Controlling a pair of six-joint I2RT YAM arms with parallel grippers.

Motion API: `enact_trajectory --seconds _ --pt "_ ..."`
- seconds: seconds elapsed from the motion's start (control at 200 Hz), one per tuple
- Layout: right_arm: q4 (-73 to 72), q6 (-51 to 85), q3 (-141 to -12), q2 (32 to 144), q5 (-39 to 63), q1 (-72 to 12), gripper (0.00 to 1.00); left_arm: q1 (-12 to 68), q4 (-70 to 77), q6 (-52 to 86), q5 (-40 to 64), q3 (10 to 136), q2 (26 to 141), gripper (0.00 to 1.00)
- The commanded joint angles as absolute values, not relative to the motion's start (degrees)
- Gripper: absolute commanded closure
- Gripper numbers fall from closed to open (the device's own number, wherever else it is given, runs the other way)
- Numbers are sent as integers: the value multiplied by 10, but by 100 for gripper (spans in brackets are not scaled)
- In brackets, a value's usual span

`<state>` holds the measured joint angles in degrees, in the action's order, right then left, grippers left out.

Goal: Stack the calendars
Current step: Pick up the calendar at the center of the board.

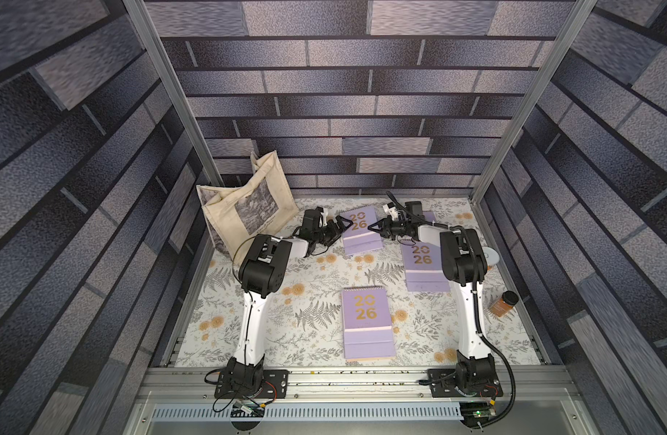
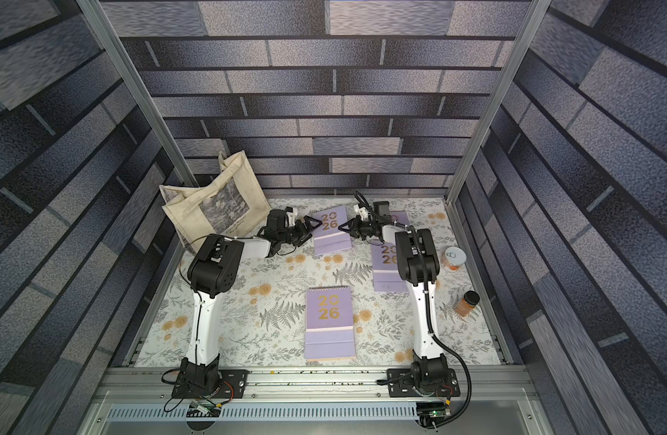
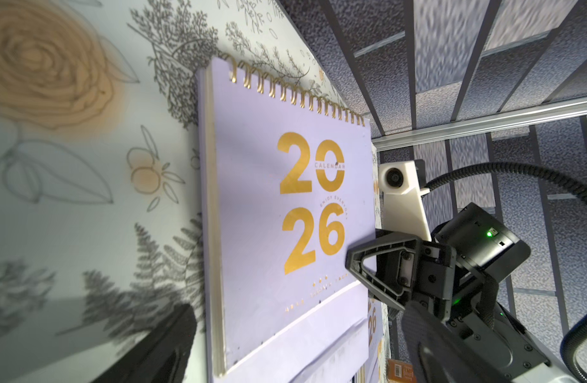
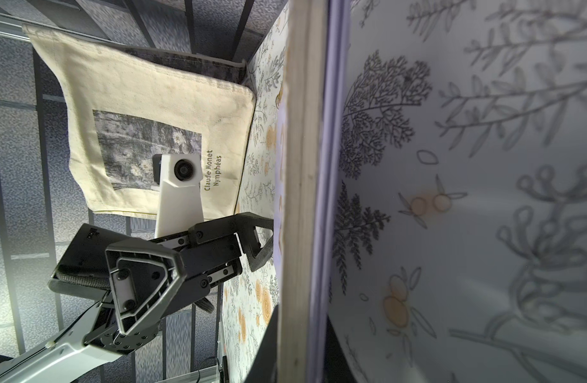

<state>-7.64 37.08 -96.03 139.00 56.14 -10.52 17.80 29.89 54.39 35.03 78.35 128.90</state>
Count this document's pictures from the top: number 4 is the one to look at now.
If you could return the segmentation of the purple calendar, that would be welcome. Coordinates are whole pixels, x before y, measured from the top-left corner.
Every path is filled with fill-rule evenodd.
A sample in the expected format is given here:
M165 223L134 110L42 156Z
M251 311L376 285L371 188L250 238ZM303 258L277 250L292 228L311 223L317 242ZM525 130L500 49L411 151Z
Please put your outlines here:
M290 3L275 209L280 382L320 382L324 374L349 24L347 1Z

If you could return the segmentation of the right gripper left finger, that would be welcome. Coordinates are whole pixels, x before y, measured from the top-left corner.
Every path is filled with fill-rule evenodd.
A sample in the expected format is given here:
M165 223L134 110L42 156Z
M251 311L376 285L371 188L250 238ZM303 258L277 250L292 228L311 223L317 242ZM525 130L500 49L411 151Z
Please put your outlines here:
M278 375L279 307L271 315L245 383L276 383Z

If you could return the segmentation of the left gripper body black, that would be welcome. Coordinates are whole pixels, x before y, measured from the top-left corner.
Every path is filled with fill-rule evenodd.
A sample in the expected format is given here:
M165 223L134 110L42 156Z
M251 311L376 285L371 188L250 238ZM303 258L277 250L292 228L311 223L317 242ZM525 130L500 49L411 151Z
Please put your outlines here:
M200 229L163 236L156 244L179 252L187 273L171 306L189 306L205 298L211 289L242 274L239 241L231 228Z

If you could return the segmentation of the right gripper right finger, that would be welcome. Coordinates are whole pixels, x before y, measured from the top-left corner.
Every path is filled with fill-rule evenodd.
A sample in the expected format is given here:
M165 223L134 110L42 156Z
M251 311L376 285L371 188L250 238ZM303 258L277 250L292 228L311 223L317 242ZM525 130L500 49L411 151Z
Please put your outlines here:
M330 319L325 335L324 382L356 383Z

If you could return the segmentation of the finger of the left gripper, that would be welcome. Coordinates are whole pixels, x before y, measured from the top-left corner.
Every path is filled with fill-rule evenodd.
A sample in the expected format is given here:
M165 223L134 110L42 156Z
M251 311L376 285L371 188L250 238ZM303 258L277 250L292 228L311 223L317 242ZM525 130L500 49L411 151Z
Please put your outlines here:
M188 229L190 243L207 244L211 241L237 235L242 253L247 257L252 272L261 269L273 255L274 237L262 245L257 228L274 229L274 220L244 212L216 220L198 223Z
M119 332L131 335L157 324L186 279L180 253L128 238L108 245L105 258Z

